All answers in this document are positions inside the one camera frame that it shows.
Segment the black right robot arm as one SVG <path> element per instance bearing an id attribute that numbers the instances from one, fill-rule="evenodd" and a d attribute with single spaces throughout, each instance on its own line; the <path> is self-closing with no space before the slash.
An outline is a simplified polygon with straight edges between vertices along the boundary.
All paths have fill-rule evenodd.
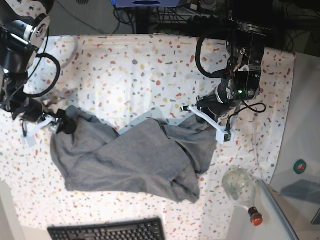
<path id="1" fill-rule="evenodd" d="M 0 2 L 0 108 L 11 113 L 14 120 L 21 117 L 23 121 L 37 123 L 40 128 L 51 126 L 58 134 L 73 134 L 77 125 L 64 110 L 52 112 L 38 101 L 55 87 L 61 73 L 61 65 L 55 57 L 39 53 L 49 33 L 49 12 L 54 1 L 19 0 L 17 4 L 25 13 L 17 13 L 8 0 Z M 43 92 L 25 93 L 28 70 L 36 58 L 51 60 L 56 74 Z"/>

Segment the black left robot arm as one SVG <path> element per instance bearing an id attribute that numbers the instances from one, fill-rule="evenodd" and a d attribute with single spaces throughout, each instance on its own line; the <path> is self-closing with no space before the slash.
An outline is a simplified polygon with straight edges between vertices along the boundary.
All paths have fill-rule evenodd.
<path id="1" fill-rule="evenodd" d="M 206 71 L 201 64 L 202 45 L 208 37 L 228 32 L 225 47 L 229 58 L 225 69 Z M 197 98 L 197 109 L 214 121 L 230 110 L 245 106 L 260 93 L 262 60 L 265 53 L 265 28 L 237 21 L 229 26 L 204 33 L 197 41 L 195 63 L 205 77 L 220 79 L 220 84 L 208 95 Z"/>

